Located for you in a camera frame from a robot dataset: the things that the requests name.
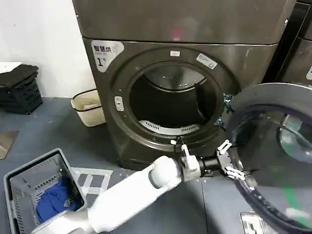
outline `blue cloth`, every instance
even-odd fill
[[[72,186],[69,179],[61,177],[56,185],[44,192],[36,207],[38,218],[41,223],[63,211],[75,211],[78,208],[77,203],[69,201],[70,195],[72,194],[71,188]]]

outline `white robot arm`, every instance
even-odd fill
[[[185,144],[181,149],[180,162],[162,156],[101,193],[88,210],[62,212],[39,225],[32,234],[94,234],[116,229],[182,181],[203,175],[203,161],[190,155]]]

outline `white wall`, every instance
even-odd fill
[[[95,88],[71,0],[0,0],[0,61],[38,66],[42,96]]]

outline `beige trash bin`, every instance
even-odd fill
[[[71,104],[87,127],[105,123],[105,115],[96,89],[75,95]]]

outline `door hinge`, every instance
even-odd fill
[[[234,110],[231,108],[230,102],[233,100],[234,95],[232,94],[223,94],[223,112],[222,115],[220,115],[216,121],[214,122],[215,126],[221,127],[224,129],[224,122],[222,120],[222,117],[224,114],[228,113],[229,111],[234,112]]]

